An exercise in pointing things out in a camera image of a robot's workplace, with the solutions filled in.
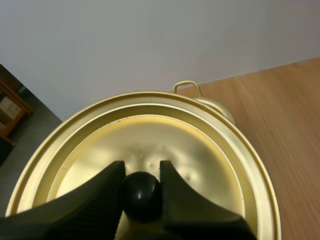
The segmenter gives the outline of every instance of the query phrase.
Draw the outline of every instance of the pot handle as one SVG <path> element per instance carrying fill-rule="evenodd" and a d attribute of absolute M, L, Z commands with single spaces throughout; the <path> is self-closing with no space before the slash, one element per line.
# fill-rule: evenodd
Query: pot handle
<path fill-rule="evenodd" d="M 194 85 L 195 89 L 196 89 L 196 92 L 198 93 L 198 96 L 199 97 L 202 97 L 202 93 L 201 93 L 201 90 L 200 90 L 200 87 L 199 85 L 195 82 L 195 81 L 191 81 L 191 80 L 184 80 L 184 81 L 179 81 L 177 82 L 174 86 L 173 86 L 173 93 L 174 94 L 177 94 L 177 90 L 178 90 L 178 87 L 179 86 L 183 86 L 183 85 L 188 85 L 188 84 L 192 84 Z"/>

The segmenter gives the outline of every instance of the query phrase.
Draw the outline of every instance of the gold lid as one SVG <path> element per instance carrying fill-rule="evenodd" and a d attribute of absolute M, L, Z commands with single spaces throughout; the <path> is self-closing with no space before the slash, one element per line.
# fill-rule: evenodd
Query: gold lid
<path fill-rule="evenodd" d="M 127 175 L 145 171 L 159 179 L 159 162 L 170 160 L 198 193 L 242 215 L 258 239 L 281 239 L 277 200 L 262 161 L 232 114 L 225 114 L 228 120 L 212 107 L 164 92 L 127 93 L 87 107 L 33 154 L 6 215 L 72 191 L 113 161 L 124 161 Z M 123 215 L 116 238 L 127 239 L 128 232 Z"/>

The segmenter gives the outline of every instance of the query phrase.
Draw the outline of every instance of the wooden table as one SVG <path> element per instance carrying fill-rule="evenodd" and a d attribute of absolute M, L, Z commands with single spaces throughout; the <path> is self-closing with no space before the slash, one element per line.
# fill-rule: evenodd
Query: wooden table
<path fill-rule="evenodd" d="M 277 196 L 284 240 L 320 239 L 320 58 L 200 85 L 234 114 Z M 193 87 L 179 94 L 196 96 Z"/>

